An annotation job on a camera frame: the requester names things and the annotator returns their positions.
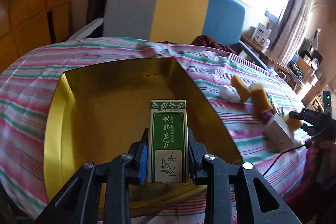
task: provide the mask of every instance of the green and white box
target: green and white box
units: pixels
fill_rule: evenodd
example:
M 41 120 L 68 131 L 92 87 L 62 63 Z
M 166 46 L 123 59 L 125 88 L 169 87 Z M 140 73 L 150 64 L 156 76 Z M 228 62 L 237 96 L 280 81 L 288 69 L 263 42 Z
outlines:
M 188 182 L 185 100 L 152 100 L 148 136 L 148 182 Z

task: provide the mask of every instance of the cardboard box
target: cardboard box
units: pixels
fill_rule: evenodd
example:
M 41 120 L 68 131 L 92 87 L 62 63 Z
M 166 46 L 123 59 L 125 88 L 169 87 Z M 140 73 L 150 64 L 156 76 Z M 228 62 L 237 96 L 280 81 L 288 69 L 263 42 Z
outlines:
M 152 100 L 148 182 L 186 183 L 189 177 L 185 100 Z
M 269 119 L 263 133 L 280 152 L 291 149 L 295 142 L 294 133 L 289 130 L 288 125 L 278 114 L 274 114 L 273 117 Z

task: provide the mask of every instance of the curtain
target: curtain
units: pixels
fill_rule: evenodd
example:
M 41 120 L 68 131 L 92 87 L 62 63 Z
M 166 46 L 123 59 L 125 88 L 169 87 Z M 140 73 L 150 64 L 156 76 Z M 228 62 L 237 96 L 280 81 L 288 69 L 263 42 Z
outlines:
M 292 10 L 273 48 L 273 58 L 286 66 L 301 46 L 313 0 L 294 0 Z

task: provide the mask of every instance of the striped tablecloth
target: striped tablecloth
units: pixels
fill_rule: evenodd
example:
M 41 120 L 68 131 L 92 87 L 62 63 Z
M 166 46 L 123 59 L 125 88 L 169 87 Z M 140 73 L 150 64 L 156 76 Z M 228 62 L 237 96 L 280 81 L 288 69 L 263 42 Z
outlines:
M 230 53 L 207 47 L 158 44 L 129 38 L 94 38 L 37 48 L 9 66 L 0 76 L 0 178 L 12 200 L 36 218 L 47 203 L 43 180 L 44 132 L 54 90 L 67 70 L 112 60 L 174 57 L 186 70 L 219 114 L 243 159 L 263 172 L 278 155 L 262 134 L 264 124 L 253 113 L 251 102 L 229 103 L 218 95 L 230 85 L 233 74 L 246 85 L 262 83 L 285 113 L 303 104 L 274 71 Z M 304 132 L 297 132 L 306 138 Z M 305 148 L 283 155 L 267 180 L 284 196 L 300 182 Z M 232 193 L 233 210 L 235 210 Z M 198 196 L 156 216 L 133 219 L 158 223 L 202 223 L 205 196 Z

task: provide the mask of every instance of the black cable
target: black cable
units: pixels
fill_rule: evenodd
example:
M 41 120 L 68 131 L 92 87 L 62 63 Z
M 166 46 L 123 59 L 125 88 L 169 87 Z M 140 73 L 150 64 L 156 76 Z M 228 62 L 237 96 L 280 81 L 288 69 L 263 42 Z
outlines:
M 287 152 L 290 152 L 290 151 L 293 151 L 293 150 L 296 150 L 296 149 L 299 149 L 299 148 L 304 147 L 304 146 L 305 146 L 305 145 L 303 144 L 303 145 L 300 145 L 300 146 L 298 146 L 298 147 L 295 147 L 295 148 L 286 150 L 285 152 L 282 152 L 282 153 L 275 159 L 275 161 L 273 161 L 273 163 L 271 164 L 271 166 L 268 167 L 268 169 L 266 170 L 266 172 L 263 173 L 263 176 L 265 176 L 265 175 L 267 174 L 267 172 L 273 167 L 273 165 L 275 164 L 275 162 L 276 162 L 276 161 L 277 161 L 283 154 L 285 154 L 285 153 L 287 153 Z

